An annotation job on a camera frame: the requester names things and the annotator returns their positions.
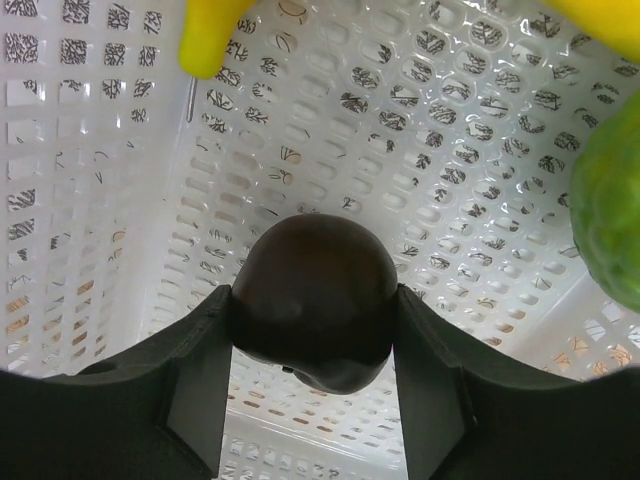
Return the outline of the large green custard apple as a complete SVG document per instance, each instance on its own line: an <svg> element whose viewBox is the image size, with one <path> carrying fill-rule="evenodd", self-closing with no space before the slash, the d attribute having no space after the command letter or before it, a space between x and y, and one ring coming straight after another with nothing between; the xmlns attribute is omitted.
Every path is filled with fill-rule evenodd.
<svg viewBox="0 0 640 480"><path fill-rule="evenodd" d="M575 246L592 279L639 311L639 94L604 121L576 159L569 189Z"/></svg>

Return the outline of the white plastic basket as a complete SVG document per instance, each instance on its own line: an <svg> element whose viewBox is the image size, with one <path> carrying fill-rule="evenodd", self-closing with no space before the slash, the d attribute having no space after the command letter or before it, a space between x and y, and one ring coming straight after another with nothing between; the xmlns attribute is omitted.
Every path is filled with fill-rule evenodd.
<svg viewBox="0 0 640 480"><path fill-rule="evenodd" d="M639 371L639 317L587 273L568 194L636 64L538 1L258 1L195 80L184 11L2 3L1 374L146 340L316 213L372 231L400 287L502 354ZM214 479L412 479L394 354L332 395L232 348Z"/></svg>

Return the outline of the dark purple mangosteen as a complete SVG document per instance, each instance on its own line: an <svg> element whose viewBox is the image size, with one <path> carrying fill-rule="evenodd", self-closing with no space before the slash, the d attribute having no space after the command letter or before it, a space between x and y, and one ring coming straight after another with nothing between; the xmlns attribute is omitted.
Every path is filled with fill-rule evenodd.
<svg viewBox="0 0 640 480"><path fill-rule="evenodd" d="M397 287L370 230L333 215L291 216L251 248L232 286L227 332L258 362L313 389L353 394L390 356Z"/></svg>

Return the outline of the yellow banana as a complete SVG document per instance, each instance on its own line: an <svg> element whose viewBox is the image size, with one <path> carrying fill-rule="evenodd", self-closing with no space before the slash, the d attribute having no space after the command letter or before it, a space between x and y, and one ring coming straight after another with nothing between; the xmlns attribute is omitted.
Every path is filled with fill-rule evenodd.
<svg viewBox="0 0 640 480"><path fill-rule="evenodd" d="M544 3L624 58L639 61L638 0L555 0ZM221 69L228 41L251 1L192 0L185 3L178 49L181 69L211 79Z"/></svg>

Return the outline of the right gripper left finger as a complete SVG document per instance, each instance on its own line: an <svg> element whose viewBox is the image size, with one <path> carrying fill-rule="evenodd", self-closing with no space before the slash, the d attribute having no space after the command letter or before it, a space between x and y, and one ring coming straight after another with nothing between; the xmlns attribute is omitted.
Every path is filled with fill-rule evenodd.
<svg viewBox="0 0 640 480"><path fill-rule="evenodd" d="M231 290L76 375L1 374L4 479L214 479L232 345Z"/></svg>

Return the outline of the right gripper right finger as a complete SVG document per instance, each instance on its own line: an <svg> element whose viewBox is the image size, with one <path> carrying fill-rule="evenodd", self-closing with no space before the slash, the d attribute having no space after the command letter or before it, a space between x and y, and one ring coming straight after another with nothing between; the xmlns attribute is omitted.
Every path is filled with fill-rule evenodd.
<svg viewBox="0 0 640 480"><path fill-rule="evenodd" d="M397 292L399 410L412 479L635 479L639 371L579 382L524 364Z"/></svg>

